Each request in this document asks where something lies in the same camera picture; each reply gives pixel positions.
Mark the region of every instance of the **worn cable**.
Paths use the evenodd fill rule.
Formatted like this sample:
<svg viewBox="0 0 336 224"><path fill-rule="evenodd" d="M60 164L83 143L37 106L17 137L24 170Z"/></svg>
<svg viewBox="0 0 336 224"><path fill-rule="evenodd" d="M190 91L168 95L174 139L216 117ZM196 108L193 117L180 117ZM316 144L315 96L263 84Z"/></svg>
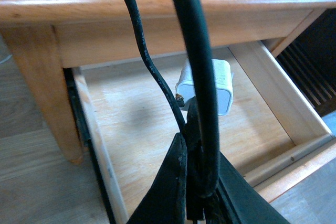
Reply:
<svg viewBox="0 0 336 224"><path fill-rule="evenodd" d="M173 0L181 25L197 99L203 149L203 173L196 179L197 194L210 196L217 187L219 132L212 51L200 0Z"/></svg>
<svg viewBox="0 0 336 224"><path fill-rule="evenodd" d="M159 73L158 69L155 67L146 46L145 36L142 29L142 21L139 13L139 9L137 6L137 2L135 0L124 0L127 6L127 9L129 11L133 30L135 34L136 43L138 45L138 49L141 55L141 58L146 65L147 69L155 79L155 81L160 86L162 92L164 93L173 113L176 119L176 122L178 124L178 128L180 129L180 132L184 128L185 121L182 115L182 112L180 110L179 105L177 104L175 97L170 90L168 84L165 82L161 74Z"/></svg>

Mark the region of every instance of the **wooden floor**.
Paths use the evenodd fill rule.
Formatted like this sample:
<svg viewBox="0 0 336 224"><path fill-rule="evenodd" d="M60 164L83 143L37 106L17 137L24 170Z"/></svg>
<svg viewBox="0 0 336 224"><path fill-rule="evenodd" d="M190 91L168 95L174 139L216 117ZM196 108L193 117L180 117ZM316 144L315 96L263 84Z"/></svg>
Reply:
<svg viewBox="0 0 336 224"><path fill-rule="evenodd" d="M19 73L4 74L13 62L6 64L0 65L0 223L108 223L88 153L80 166L62 157ZM6 102L11 95L18 99L12 109ZM32 105L20 110L24 101ZM326 119L336 129L336 116ZM25 127L16 127L21 122ZM335 224L335 181L333 160L272 205L290 223Z"/></svg>

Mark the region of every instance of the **white charger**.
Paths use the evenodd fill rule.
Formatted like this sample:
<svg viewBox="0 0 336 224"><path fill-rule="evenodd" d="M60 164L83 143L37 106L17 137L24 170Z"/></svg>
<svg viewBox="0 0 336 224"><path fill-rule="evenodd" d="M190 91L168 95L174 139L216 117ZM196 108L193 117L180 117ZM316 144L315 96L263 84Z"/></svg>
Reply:
<svg viewBox="0 0 336 224"><path fill-rule="evenodd" d="M218 115L227 115L233 101L231 67L226 60L212 60L215 72ZM190 99L195 96L194 81L191 67L187 59L176 84L176 94L183 97L185 106L181 110L188 111Z"/></svg>

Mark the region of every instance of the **wooden table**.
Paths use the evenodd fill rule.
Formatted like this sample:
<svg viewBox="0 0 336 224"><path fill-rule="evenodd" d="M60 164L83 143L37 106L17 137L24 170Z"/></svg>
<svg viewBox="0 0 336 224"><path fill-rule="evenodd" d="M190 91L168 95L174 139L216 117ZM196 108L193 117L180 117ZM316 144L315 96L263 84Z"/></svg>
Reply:
<svg viewBox="0 0 336 224"><path fill-rule="evenodd" d="M212 46L263 40L276 57L336 0L201 0ZM185 50L171 0L137 0L152 55ZM139 56L123 0L0 0L0 33L64 156L82 160L63 68Z"/></svg>

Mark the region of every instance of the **open drawer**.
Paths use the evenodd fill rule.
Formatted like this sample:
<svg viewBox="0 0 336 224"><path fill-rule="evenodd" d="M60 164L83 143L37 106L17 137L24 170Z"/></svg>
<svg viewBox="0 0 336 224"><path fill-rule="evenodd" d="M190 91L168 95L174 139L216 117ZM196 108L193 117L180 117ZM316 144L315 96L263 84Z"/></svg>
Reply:
<svg viewBox="0 0 336 224"><path fill-rule="evenodd" d="M213 52L234 73L231 111L219 117L221 151L267 201L336 157L334 136L261 42ZM154 59L173 92L185 58ZM111 206L125 223L178 127L143 62L73 73Z"/></svg>

